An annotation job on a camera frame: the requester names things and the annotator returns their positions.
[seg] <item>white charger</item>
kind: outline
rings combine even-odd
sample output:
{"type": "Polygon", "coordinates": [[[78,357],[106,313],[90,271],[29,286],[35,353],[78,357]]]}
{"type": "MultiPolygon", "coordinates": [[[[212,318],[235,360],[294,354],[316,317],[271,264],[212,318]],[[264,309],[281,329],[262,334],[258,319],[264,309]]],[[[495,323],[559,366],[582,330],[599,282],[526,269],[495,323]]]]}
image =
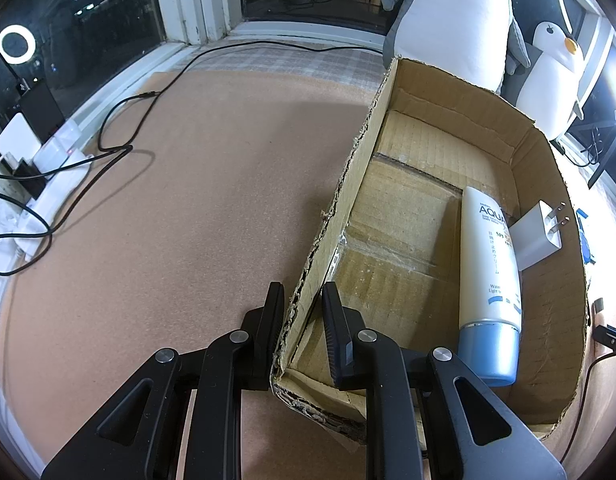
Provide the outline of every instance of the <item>white charger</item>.
{"type": "Polygon", "coordinates": [[[565,208],[566,203],[552,208],[542,200],[530,209],[509,229],[512,246],[519,270],[527,269],[561,248],[562,225],[569,222],[566,216],[559,221],[556,213],[565,208]]]}
{"type": "Polygon", "coordinates": [[[30,163],[39,148],[41,142],[21,113],[15,114],[0,133],[0,153],[10,153],[13,156],[16,161],[13,170],[22,160],[30,163]]]}

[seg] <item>penguin plush toy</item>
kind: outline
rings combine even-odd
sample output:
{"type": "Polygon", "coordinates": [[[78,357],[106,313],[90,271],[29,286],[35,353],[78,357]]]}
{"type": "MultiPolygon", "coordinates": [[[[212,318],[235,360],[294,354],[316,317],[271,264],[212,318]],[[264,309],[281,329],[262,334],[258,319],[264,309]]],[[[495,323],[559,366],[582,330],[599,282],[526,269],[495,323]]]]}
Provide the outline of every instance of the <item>penguin plush toy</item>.
{"type": "Polygon", "coordinates": [[[502,96],[553,140],[566,130],[572,112],[584,118],[577,97],[584,54],[576,41],[550,22],[539,23],[526,48],[532,67],[506,78],[502,96]]]}
{"type": "MultiPolygon", "coordinates": [[[[400,0],[381,0],[392,10],[400,0]]],[[[530,66],[512,0],[403,0],[383,43],[393,56],[434,65],[466,81],[500,91],[504,70],[530,66]]]]}

